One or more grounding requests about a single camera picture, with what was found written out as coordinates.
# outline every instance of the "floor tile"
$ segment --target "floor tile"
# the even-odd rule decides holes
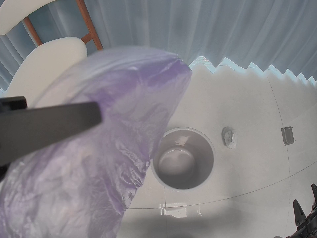
[[[272,238],[287,223],[289,178],[218,202],[167,208],[168,238]]]
[[[222,130],[236,129],[236,149],[225,146]],[[193,68],[192,81],[168,129],[191,127],[209,137],[216,164],[208,182],[190,192],[165,189],[166,207],[193,205],[242,195],[289,176],[281,118],[266,77],[223,66],[212,74]]]
[[[117,238],[166,238],[166,217],[162,209],[128,209]]]
[[[284,127],[295,143],[288,145],[290,175],[317,161],[317,89],[309,81],[268,74]]]
[[[148,168],[144,184],[137,190],[129,208],[165,207],[164,187],[156,180],[151,167]]]
[[[285,236],[290,236],[296,231],[293,201],[297,199],[307,216],[315,202],[311,184],[317,184],[317,162],[290,177],[290,202],[289,215]]]

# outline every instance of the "chair seat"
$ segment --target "chair seat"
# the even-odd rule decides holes
[[[46,42],[34,49],[14,75],[6,97],[25,96],[28,107],[55,79],[87,57],[84,42],[66,37]]]

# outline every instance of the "gray bucket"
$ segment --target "gray bucket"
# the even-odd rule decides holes
[[[164,134],[151,168],[163,186],[189,191],[210,178],[214,164],[215,150],[208,137],[196,129],[183,127]]]

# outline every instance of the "trash bag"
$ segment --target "trash bag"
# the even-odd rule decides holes
[[[97,101],[103,122],[10,165],[0,237],[116,237],[191,73],[175,54],[126,47],[62,74],[34,107]]]

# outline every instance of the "blue-gray curtain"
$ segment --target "blue-gray curtain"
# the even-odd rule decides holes
[[[215,67],[224,57],[265,71],[271,64],[317,79],[317,0],[85,0],[105,49],[146,45],[198,56]],[[30,15],[43,42],[88,31],[75,0],[58,0]],[[0,87],[6,89],[35,48],[24,25],[0,37]],[[93,42],[88,53],[96,51]]]

